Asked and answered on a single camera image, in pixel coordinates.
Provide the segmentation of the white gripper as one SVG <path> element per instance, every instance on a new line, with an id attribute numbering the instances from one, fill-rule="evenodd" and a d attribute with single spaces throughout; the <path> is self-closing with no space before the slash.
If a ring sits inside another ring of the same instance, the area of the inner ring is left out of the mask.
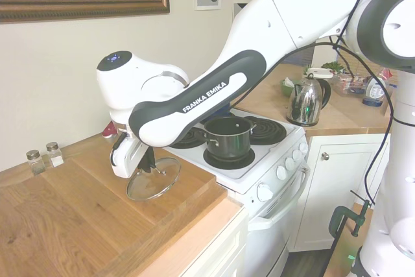
<path id="1" fill-rule="evenodd" d="M 152 147 L 148 147 L 137 138 L 126 138 L 126 154 L 124 157 L 126 176 L 132 176 L 138 168 L 146 173 L 151 173 L 157 168 L 157 159 Z"/>

